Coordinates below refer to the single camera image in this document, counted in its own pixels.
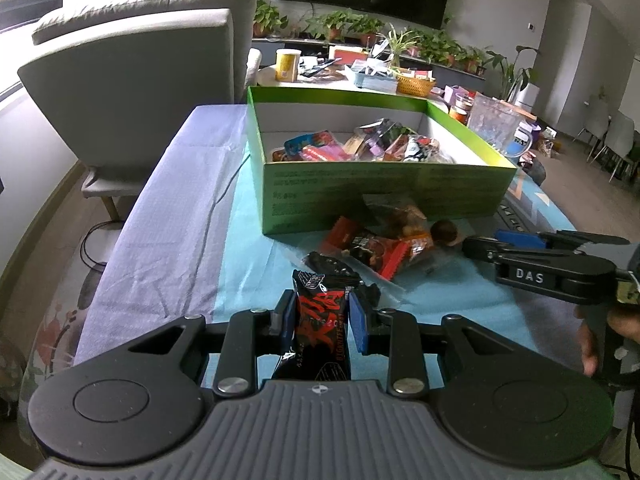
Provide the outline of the person's right hand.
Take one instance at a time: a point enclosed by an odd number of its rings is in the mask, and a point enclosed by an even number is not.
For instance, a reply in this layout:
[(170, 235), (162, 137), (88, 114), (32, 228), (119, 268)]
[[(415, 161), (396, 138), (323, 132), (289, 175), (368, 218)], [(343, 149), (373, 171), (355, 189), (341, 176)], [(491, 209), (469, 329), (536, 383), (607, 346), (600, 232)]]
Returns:
[[(587, 322), (587, 310), (585, 307), (576, 306), (574, 309), (574, 315), (576, 318), (582, 320), (582, 325), (577, 332), (577, 340), (580, 347), (580, 354), (582, 355), (582, 367), (584, 368), (584, 374), (592, 376), (599, 364), (599, 353), (597, 350), (597, 337), (590, 330)], [(615, 307), (608, 311), (606, 317), (608, 326), (614, 330), (615, 333), (620, 336), (633, 340), (636, 344), (640, 342), (640, 323), (639, 323), (639, 310), (634, 309), (628, 304), (621, 307)]]

